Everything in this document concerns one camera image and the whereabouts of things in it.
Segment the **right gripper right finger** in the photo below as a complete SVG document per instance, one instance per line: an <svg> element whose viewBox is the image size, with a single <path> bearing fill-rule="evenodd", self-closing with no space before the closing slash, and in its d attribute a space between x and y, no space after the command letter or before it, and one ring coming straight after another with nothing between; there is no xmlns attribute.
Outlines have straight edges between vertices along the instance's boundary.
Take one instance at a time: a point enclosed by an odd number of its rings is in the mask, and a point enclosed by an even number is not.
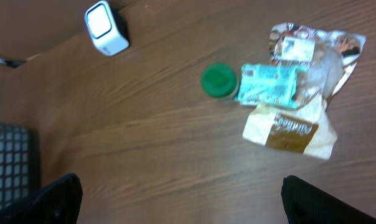
<svg viewBox="0 0 376 224"><path fill-rule="evenodd" d="M281 198L289 224L376 224L376 218L294 175L283 179Z"/></svg>

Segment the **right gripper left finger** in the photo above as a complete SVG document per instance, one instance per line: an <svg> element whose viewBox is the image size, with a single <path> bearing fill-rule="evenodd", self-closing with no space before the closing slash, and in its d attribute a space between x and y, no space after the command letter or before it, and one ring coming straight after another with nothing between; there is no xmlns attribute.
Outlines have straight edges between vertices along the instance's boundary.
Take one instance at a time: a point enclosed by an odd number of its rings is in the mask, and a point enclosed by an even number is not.
<svg viewBox="0 0 376 224"><path fill-rule="evenodd" d="M82 197L80 179L69 173L0 210L0 224L76 224Z"/></svg>

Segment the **teal snack packet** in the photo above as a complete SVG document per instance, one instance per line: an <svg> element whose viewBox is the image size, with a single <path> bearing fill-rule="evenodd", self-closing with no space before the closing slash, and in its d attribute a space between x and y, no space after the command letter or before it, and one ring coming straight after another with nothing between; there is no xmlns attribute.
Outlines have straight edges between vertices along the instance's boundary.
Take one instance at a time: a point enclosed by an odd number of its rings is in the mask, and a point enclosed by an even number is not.
<svg viewBox="0 0 376 224"><path fill-rule="evenodd" d="M269 104L290 110L298 109L293 100L298 75L307 72L299 66L249 64L242 66L240 88L235 100L242 105Z"/></svg>

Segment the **beige brown food pouch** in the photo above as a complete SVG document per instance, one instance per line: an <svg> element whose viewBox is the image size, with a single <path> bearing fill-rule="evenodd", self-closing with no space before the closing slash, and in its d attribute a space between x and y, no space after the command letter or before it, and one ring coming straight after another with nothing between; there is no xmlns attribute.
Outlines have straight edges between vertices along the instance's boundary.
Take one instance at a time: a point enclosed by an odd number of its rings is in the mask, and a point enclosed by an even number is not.
<svg viewBox="0 0 376 224"><path fill-rule="evenodd" d="M298 109L258 103L252 106L243 138L257 145L328 160L337 134L326 114L330 99L357 66L366 36L342 30L324 31L291 22L270 32L270 64L299 66L293 100Z"/></svg>

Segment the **green lid jar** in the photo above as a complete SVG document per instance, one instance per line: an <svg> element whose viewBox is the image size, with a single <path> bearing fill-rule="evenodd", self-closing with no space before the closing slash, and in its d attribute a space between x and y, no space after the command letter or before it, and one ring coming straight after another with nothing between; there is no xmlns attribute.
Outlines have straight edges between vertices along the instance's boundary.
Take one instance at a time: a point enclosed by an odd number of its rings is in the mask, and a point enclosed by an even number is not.
<svg viewBox="0 0 376 224"><path fill-rule="evenodd" d="M213 63L203 71L200 85L210 97L233 100L238 93L240 77L226 63Z"/></svg>

